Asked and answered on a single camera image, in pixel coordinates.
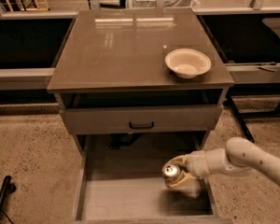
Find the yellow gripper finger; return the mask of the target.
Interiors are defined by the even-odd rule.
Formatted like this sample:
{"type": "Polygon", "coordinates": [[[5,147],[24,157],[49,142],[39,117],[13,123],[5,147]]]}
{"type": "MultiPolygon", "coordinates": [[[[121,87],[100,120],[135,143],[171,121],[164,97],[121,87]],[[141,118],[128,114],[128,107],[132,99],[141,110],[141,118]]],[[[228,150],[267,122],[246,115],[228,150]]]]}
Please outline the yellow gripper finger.
{"type": "Polygon", "coordinates": [[[166,187],[168,189],[177,189],[186,186],[194,180],[196,180],[196,177],[182,171],[177,177],[168,177],[166,179],[166,187]]]}
{"type": "Polygon", "coordinates": [[[186,167],[188,156],[180,155],[170,159],[162,168],[164,172],[178,172],[181,167],[186,167]]]}

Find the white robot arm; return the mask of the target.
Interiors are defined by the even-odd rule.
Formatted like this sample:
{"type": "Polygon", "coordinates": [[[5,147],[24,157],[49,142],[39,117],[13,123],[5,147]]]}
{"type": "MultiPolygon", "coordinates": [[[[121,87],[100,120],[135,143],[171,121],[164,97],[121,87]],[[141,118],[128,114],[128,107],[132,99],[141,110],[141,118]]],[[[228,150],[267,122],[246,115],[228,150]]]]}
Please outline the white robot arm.
{"type": "Polygon", "coordinates": [[[280,158],[242,137],[233,137],[224,148],[196,150],[170,159],[162,167],[162,175],[167,188],[177,189],[210,175],[238,176],[253,170],[280,187],[280,158]]]}

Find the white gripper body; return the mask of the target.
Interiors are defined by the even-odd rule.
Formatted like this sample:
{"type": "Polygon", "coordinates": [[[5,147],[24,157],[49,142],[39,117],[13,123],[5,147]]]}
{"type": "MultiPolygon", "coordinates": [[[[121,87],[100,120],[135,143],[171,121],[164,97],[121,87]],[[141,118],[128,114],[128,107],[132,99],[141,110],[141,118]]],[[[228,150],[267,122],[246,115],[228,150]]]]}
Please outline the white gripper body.
{"type": "Polygon", "coordinates": [[[199,179],[206,178],[211,174],[206,152],[203,150],[193,151],[188,154],[186,167],[192,176],[199,179]]]}

